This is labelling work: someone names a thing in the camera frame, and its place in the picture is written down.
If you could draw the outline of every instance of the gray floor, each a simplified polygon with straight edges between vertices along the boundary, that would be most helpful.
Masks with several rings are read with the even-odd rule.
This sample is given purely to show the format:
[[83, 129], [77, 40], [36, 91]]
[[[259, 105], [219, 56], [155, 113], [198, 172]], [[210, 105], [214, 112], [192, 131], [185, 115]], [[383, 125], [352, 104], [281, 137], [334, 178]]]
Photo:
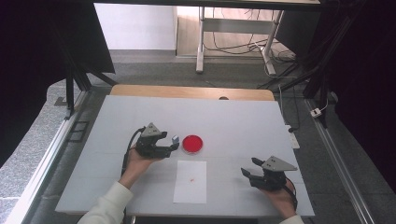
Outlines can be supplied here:
[[[176, 58], [167, 52], [111, 51], [116, 75], [109, 75], [119, 83], [145, 85], [175, 85], [197, 87], [221, 87], [256, 89], [269, 80], [263, 72], [262, 60], [251, 59], [205, 59], [203, 75], [195, 74], [194, 59]], [[276, 64], [277, 72], [286, 68]], [[69, 176], [83, 149], [85, 140], [94, 124], [100, 106], [110, 88], [98, 78], [91, 77], [95, 86], [88, 92], [82, 113], [74, 130], [64, 143], [55, 165], [35, 199], [25, 223], [76, 223], [79, 216], [54, 212]], [[316, 213], [315, 217], [305, 218], [305, 223], [360, 223], [355, 209], [332, 165], [329, 154], [310, 117], [305, 100], [301, 97], [304, 84], [293, 90], [282, 92], [282, 107], [286, 122], [295, 131], [301, 146], [295, 150], [309, 197]], [[65, 106], [55, 106], [58, 97], [64, 97], [64, 82], [49, 88], [49, 99], [31, 131], [25, 136], [13, 157], [0, 170], [1, 215], [4, 223], [15, 202], [41, 160], [53, 135], [64, 118]], [[352, 174], [364, 200], [368, 203], [376, 223], [395, 223], [396, 197], [380, 173], [375, 169], [364, 150], [338, 120], [334, 113], [335, 101], [330, 99], [327, 108], [329, 132], [340, 150], [349, 172]], [[80, 132], [87, 125], [86, 132]], [[193, 223], [194, 220], [174, 220], [154, 218], [141, 223]], [[264, 220], [264, 223], [277, 223], [277, 219]]]

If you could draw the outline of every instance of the power strip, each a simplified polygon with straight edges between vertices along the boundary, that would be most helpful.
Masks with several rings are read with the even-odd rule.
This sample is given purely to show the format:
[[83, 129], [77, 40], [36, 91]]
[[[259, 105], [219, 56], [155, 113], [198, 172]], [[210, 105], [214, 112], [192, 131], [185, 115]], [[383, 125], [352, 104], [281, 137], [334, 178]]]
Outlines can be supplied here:
[[[291, 128], [290, 125], [286, 125], [286, 130], [288, 130], [288, 132], [290, 128]], [[294, 133], [290, 133], [290, 142], [292, 148], [294, 149], [300, 148], [300, 145], [298, 144], [296, 135]]]

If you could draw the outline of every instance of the red plate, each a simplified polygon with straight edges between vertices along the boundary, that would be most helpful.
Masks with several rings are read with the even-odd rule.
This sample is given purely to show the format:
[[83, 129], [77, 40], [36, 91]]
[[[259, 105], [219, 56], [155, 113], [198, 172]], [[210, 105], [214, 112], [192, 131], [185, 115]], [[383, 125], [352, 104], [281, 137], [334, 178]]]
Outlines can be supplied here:
[[187, 153], [197, 153], [204, 142], [197, 135], [189, 135], [183, 139], [183, 148]]

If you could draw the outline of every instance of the person's hand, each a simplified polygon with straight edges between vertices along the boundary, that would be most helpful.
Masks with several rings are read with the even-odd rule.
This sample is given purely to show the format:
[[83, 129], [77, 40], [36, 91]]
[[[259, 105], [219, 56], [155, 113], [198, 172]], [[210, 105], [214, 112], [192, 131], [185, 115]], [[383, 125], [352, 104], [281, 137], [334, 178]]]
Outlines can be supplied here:
[[143, 158], [136, 151], [135, 146], [131, 147], [129, 151], [128, 165], [119, 182], [127, 189], [130, 189], [132, 184], [149, 168], [149, 166], [161, 159], [147, 159]]
[[[288, 179], [286, 182], [286, 186], [291, 191], [294, 191], [294, 187]], [[277, 211], [279, 211], [280, 215], [283, 218], [287, 219], [296, 215], [296, 212], [294, 211], [293, 200], [284, 189], [275, 191], [260, 189], [260, 191], [267, 195], [273, 206], [277, 209]]]

